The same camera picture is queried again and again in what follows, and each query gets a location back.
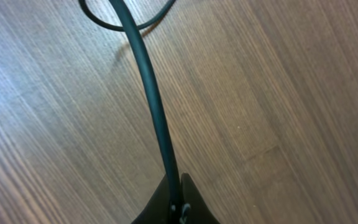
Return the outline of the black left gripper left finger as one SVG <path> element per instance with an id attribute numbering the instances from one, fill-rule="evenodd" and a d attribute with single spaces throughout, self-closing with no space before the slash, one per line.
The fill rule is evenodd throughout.
<path id="1" fill-rule="evenodd" d="M 145 208 L 132 224 L 167 224 L 170 221 L 170 192 L 166 176 L 163 176 Z"/>

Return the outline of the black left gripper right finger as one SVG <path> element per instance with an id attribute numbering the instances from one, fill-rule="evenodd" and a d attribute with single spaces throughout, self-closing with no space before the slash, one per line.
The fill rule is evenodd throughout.
<path id="1" fill-rule="evenodd" d="M 210 212 L 192 178 L 187 173 L 181 175 L 181 193 L 184 204 L 181 208 L 182 224 L 219 224 Z"/>

